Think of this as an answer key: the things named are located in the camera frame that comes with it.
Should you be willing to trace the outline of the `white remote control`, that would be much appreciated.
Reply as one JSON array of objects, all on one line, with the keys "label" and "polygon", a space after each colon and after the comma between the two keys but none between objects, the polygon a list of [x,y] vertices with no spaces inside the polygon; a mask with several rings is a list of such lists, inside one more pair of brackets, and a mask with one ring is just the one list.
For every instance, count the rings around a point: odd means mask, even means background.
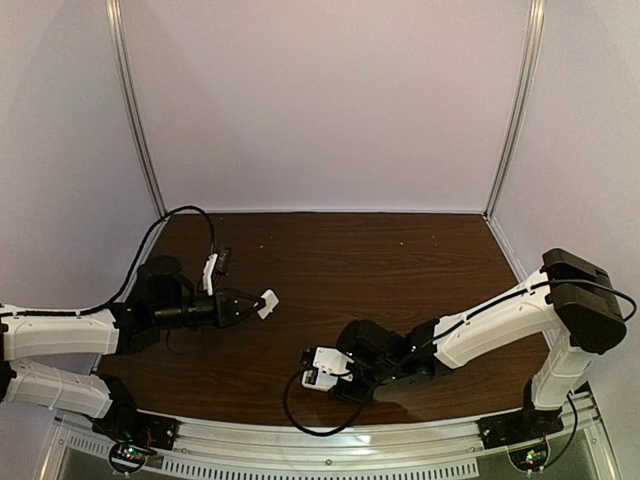
[{"label": "white remote control", "polygon": [[317,382],[314,388],[306,388],[306,389],[320,391],[320,392],[329,392],[338,383],[339,378],[336,376],[323,373],[318,369],[308,369],[308,370],[317,371]]}]

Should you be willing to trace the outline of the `white battery cover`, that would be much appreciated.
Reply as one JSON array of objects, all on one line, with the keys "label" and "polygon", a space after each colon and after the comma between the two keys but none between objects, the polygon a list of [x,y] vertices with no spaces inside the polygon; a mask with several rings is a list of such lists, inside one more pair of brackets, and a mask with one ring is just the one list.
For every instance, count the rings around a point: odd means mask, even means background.
[{"label": "white battery cover", "polygon": [[257,311],[257,314],[262,320],[265,320],[278,306],[279,298],[272,289],[267,289],[261,295],[261,299],[261,308]]}]

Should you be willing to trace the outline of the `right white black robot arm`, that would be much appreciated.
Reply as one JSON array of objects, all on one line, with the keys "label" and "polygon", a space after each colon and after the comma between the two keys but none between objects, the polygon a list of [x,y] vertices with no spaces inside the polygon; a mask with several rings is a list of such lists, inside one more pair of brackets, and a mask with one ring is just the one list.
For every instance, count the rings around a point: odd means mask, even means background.
[{"label": "right white black robot arm", "polygon": [[627,333],[627,318],[608,273],[554,248],[525,281],[469,310],[420,324],[401,336],[371,320],[350,322],[336,342],[346,358],[331,393],[363,404],[392,381],[448,374],[490,351],[546,330],[558,336],[524,391],[513,419],[519,440],[535,440],[590,366]]}]

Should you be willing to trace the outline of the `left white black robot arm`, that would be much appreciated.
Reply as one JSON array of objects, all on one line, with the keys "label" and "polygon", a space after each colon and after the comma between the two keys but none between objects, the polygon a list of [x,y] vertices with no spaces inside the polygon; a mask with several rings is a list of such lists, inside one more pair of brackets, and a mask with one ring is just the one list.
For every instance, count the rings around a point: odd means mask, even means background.
[{"label": "left white black robot arm", "polygon": [[79,375],[40,365],[39,356],[66,354],[131,355],[159,342],[163,332],[235,326],[253,315],[266,319],[279,299],[220,288],[227,254],[205,263],[202,284],[182,273],[180,261],[158,256],[138,266],[130,295],[86,310],[1,309],[1,399],[66,410],[104,423],[123,444],[144,433],[138,406],[124,383],[108,375]]}]

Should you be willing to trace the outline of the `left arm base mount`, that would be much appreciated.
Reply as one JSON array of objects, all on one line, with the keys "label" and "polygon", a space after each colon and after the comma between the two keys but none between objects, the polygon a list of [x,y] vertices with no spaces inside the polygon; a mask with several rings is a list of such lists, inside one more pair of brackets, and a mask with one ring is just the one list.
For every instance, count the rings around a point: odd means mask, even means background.
[{"label": "left arm base mount", "polygon": [[93,432],[114,442],[107,461],[125,477],[140,471],[151,457],[171,451],[180,425],[176,418],[140,411],[109,413],[90,421]]}]

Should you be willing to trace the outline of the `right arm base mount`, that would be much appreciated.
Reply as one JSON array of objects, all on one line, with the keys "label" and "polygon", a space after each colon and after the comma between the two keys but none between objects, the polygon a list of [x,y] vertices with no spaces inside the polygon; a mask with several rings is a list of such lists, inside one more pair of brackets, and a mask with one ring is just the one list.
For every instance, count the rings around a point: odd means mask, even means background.
[{"label": "right arm base mount", "polygon": [[485,450],[506,447],[511,465],[533,474],[541,472],[550,461],[547,437],[563,430],[560,415],[560,409],[521,409],[482,417],[477,424]]}]

